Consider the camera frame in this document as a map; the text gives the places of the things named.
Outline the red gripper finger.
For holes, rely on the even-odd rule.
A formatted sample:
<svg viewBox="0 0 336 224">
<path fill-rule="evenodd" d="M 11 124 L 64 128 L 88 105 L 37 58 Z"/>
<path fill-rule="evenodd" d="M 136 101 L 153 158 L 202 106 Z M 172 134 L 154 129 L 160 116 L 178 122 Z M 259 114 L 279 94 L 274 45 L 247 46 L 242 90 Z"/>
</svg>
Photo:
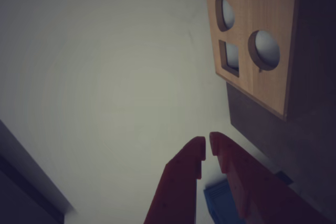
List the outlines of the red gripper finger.
<svg viewBox="0 0 336 224">
<path fill-rule="evenodd" d="M 191 139 L 165 166 L 144 223 L 195 223 L 205 137 Z"/>
<path fill-rule="evenodd" d="M 330 223 L 228 136 L 211 132 L 209 138 L 246 223 Z"/>
</svg>

